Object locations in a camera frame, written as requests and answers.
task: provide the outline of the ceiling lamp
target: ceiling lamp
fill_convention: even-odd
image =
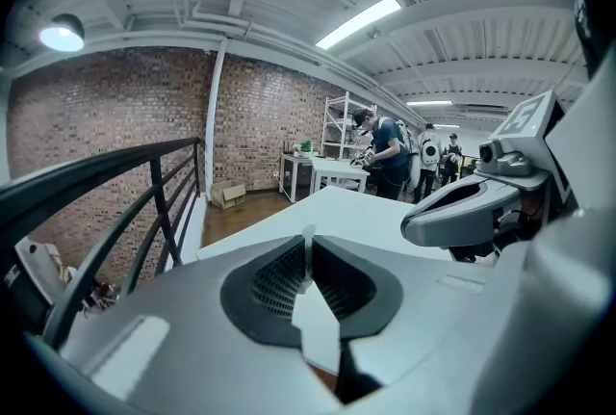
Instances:
[[[411,107],[422,107],[423,105],[451,105],[451,100],[425,100],[423,102],[406,102]]]
[[[84,48],[84,25],[74,14],[59,14],[40,31],[38,38],[51,49],[75,52]]]
[[[340,25],[336,30],[330,33],[327,37],[317,43],[317,47],[327,50],[335,45],[340,40],[345,39],[349,35],[357,32],[361,28],[374,23],[377,19],[387,16],[400,9],[400,4],[397,0],[382,0],[374,6],[360,12],[346,23]]]

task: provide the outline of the black handrail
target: black handrail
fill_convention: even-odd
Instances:
[[[150,164],[152,186],[111,227],[103,232],[77,273],[68,283],[58,303],[54,304],[43,331],[43,340],[52,348],[57,349],[68,336],[81,301],[90,290],[98,269],[122,232],[152,197],[156,202],[158,216],[145,234],[126,276],[120,297],[126,297],[135,289],[147,252],[150,250],[160,228],[165,236],[165,245],[158,262],[157,273],[164,270],[169,255],[173,260],[174,267],[182,264],[180,252],[182,244],[184,244],[184,236],[194,203],[200,193],[198,143],[199,138],[190,138],[120,149],[40,170],[0,187],[0,208],[2,208],[0,213],[0,243],[2,250],[8,252],[29,232],[75,199],[130,169],[148,162]],[[161,157],[191,145],[192,155],[163,176]],[[178,184],[169,201],[166,201],[164,185],[190,161],[193,161],[194,167]],[[173,224],[171,224],[168,211],[193,176],[194,181],[189,186]],[[193,190],[195,191],[192,204],[176,244],[175,233]]]

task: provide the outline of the brick wall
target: brick wall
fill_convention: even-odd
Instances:
[[[248,191],[277,187],[272,172],[283,142],[321,143],[325,97],[344,91],[306,74],[227,56],[218,91],[214,180]]]
[[[12,177],[130,145],[202,137],[213,64],[214,56],[192,49],[133,48],[62,61],[19,78],[9,108]],[[325,97],[342,95],[340,88],[305,74],[226,56],[215,182],[244,182],[249,191],[276,187],[272,172],[283,142],[320,143]],[[164,170],[183,158],[166,157]],[[78,266],[100,232],[149,183],[147,167],[131,170],[75,201],[32,237],[56,244],[64,261]],[[167,196],[173,189],[170,184]],[[154,216],[151,202],[120,238],[103,278],[121,281]],[[145,276],[154,270],[161,241],[159,235]]]
[[[202,137],[212,64],[192,49],[124,49],[62,61],[15,80],[8,117],[11,176],[131,145]],[[163,171],[187,155],[167,155]],[[169,182],[167,196],[188,169]],[[133,169],[82,196],[31,237],[55,244],[66,264],[79,266],[100,232],[149,186],[149,167]],[[102,279],[121,282],[155,216],[150,201],[105,261]],[[153,273],[161,244],[159,231],[143,276]]]

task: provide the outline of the man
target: man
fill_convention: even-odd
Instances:
[[[418,143],[420,146],[420,160],[422,172],[420,173],[420,183],[415,188],[413,202],[415,204],[422,200],[422,185],[425,183],[423,197],[428,197],[432,193],[434,175],[436,168],[441,160],[443,147],[441,140],[434,132],[434,125],[429,122],[425,125],[425,131],[420,134]]]
[[[441,186],[445,186],[449,181],[455,182],[458,178],[458,162],[462,160],[462,147],[458,146],[458,135],[452,133],[449,135],[449,146],[443,152],[443,178]]]
[[[357,109],[353,113],[357,126],[372,131],[374,156],[365,161],[369,166],[381,164],[376,195],[387,199],[398,199],[400,190],[408,177],[408,153],[402,149],[404,139],[396,122],[388,117],[377,117],[369,109]]]

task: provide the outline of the desk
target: desk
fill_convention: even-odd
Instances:
[[[321,178],[336,177],[338,179],[359,179],[359,192],[366,190],[366,179],[368,173],[358,167],[352,167],[349,161],[336,162],[325,160],[324,158],[312,159],[312,178],[310,179],[310,194],[315,193],[321,188]]]
[[[312,165],[312,158],[297,158],[293,155],[280,155],[280,173],[278,182],[278,192],[282,193],[284,180],[285,180],[285,162],[291,162],[293,164],[293,168],[291,169],[291,193],[289,194],[289,200],[292,203],[295,203],[295,189],[297,188],[297,166],[298,165]]]
[[[202,248],[196,256],[199,260],[208,259],[239,247],[298,235],[312,223],[320,235],[379,247],[383,252],[451,261],[448,250],[415,246],[402,237],[400,222],[412,207],[412,204],[328,186],[241,232]],[[316,367],[337,373],[339,324],[316,285],[297,296],[293,324],[301,330],[304,358]]]

